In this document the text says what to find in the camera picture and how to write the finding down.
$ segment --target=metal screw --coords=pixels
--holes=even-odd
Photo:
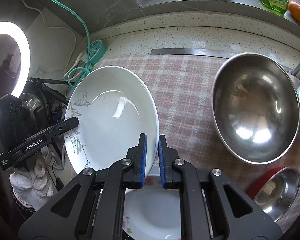
[[[215,176],[220,176],[222,174],[222,172],[219,169],[213,169],[212,174],[215,175]]]
[[[131,160],[128,159],[128,158],[126,158],[126,159],[123,159],[123,160],[121,161],[121,163],[122,163],[122,165],[129,165],[129,164],[131,164]]]
[[[86,176],[89,176],[93,173],[93,168],[85,168],[83,170],[83,174],[86,175]]]
[[[175,163],[176,165],[183,165],[183,164],[185,164],[185,161],[184,161],[183,159],[175,159],[175,160],[174,160],[174,163]]]

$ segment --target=teal cord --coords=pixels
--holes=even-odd
[[[85,22],[82,20],[82,18],[77,15],[73,10],[71,10],[69,7],[65,6],[64,4],[60,3],[59,1],[57,0],[51,0],[53,1],[54,3],[56,3],[57,5],[61,6],[62,8],[66,9],[67,11],[71,12],[75,17],[77,17],[79,19],[79,21],[83,24],[84,26],[84,29],[87,33],[87,42],[88,42],[88,49],[87,49],[87,62],[86,62],[86,68],[82,68],[82,67],[77,67],[77,68],[74,68],[68,75],[68,84],[70,87],[72,88],[75,88],[79,83],[80,81],[87,75],[87,72],[90,73],[90,70],[91,70],[91,64],[89,62],[90,60],[90,36],[89,36],[89,32],[88,32],[88,28],[87,28],[87,25],[85,24]],[[77,82],[75,83],[75,85],[72,85],[71,82],[70,82],[70,74],[74,71],[74,70],[78,70],[78,69],[84,69],[86,70],[82,76],[77,80]]]

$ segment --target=stainless steel bowl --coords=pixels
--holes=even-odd
[[[254,202],[277,222],[294,202],[299,187],[299,172],[286,167],[269,179],[254,198]]]
[[[296,138],[300,105],[288,73],[269,57],[242,53],[218,70],[213,120],[228,150],[252,164],[278,160]]]

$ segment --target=orange object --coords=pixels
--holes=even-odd
[[[300,5],[296,2],[289,2],[288,9],[293,18],[300,22]]]

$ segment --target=ring light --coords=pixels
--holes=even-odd
[[[0,34],[7,34],[11,36],[19,46],[21,55],[20,74],[15,88],[11,93],[13,96],[19,97],[28,80],[30,68],[30,49],[28,40],[24,32],[17,25],[11,22],[0,22]]]

